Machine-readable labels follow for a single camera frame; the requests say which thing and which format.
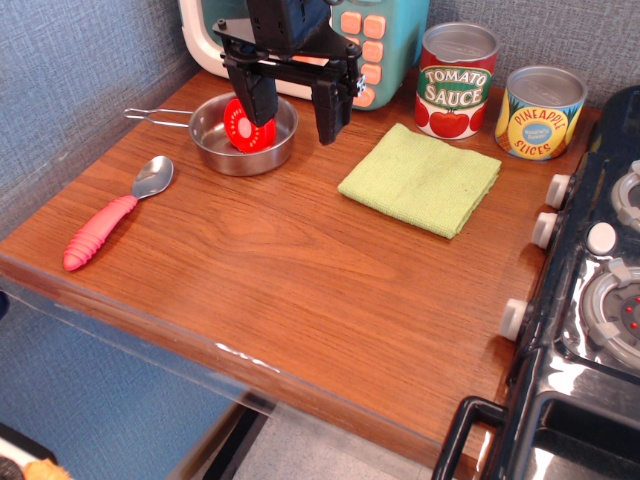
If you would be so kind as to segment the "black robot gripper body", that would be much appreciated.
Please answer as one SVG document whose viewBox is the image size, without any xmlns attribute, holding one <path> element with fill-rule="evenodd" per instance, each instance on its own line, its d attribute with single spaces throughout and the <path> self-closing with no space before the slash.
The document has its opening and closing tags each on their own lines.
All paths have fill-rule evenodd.
<svg viewBox="0 0 640 480">
<path fill-rule="evenodd" d="M 219 18 L 214 24 L 221 39 L 225 66 L 240 96 L 257 93 L 265 81 L 314 85 L 335 82 L 350 97 L 362 92 L 358 60 L 361 48 L 331 26 L 336 1 L 248 1 L 241 18 Z"/>
</svg>

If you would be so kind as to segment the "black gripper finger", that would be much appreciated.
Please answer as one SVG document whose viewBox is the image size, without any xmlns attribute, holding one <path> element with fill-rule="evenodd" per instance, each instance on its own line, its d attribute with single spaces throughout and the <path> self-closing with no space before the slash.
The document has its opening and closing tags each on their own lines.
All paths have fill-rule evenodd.
<svg viewBox="0 0 640 480">
<path fill-rule="evenodd" d="M 258 127 L 266 125 L 278 111 L 275 80 L 248 68 L 231 66 L 227 70 L 235 94 L 249 120 Z"/>
<path fill-rule="evenodd" d="M 351 121 L 352 96 L 344 86 L 328 81 L 316 82 L 311 92 L 319 141 L 329 145 Z"/>
</svg>

